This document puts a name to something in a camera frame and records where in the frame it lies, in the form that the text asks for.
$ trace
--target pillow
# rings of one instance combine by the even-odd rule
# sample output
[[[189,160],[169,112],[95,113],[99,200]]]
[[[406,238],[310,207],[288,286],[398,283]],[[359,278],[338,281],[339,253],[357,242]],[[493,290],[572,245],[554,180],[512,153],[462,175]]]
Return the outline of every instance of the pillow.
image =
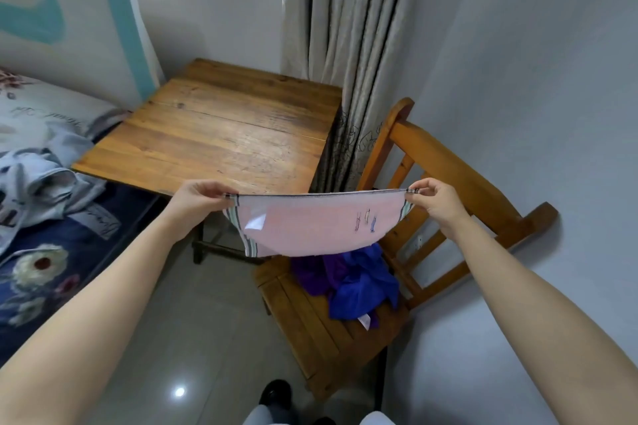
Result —
[[[0,67],[0,151],[46,147],[47,123],[67,123],[88,139],[123,121],[128,111]]]

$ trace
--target person's right arm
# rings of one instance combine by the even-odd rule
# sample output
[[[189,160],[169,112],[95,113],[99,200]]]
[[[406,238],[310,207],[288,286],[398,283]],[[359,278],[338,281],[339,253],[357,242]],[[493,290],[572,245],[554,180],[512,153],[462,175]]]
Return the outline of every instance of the person's right arm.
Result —
[[[407,194],[463,252],[496,322],[561,424],[638,423],[638,369],[559,290],[525,268],[465,211],[456,191],[427,178]]]

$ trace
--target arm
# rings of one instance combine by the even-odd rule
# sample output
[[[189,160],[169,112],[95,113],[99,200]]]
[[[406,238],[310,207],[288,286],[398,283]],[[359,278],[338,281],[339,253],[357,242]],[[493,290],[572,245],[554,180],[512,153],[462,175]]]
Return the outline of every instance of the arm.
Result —
[[[122,254],[39,328],[0,369],[0,423],[76,423],[99,398],[149,300],[172,245],[232,188],[186,182]]]
[[[416,182],[420,205],[456,242],[496,322],[562,424],[635,423],[638,369],[560,291],[525,268],[465,211],[456,191]]]

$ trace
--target navy blue floral bedding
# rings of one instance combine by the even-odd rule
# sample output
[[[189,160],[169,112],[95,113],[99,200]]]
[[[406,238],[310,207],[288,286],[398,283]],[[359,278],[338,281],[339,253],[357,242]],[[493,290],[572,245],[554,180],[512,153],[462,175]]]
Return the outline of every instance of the navy blue floral bedding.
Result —
[[[0,366],[122,252],[155,216],[156,201],[109,182],[84,212],[20,230],[0,256]]]

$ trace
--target black shoe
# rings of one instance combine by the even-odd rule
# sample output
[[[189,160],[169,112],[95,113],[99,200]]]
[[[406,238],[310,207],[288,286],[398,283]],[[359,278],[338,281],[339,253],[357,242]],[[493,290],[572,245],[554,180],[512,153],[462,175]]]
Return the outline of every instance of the black shoe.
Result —
[[[284,410],[290,410],[292,406],[292,389],[285,380],[273,380],[266,385],[259,398],[260,405],[279,405]]]
[[[313,425],[337,425],[337,424],[331,418],[321,417],[319,420],[315,420]]]

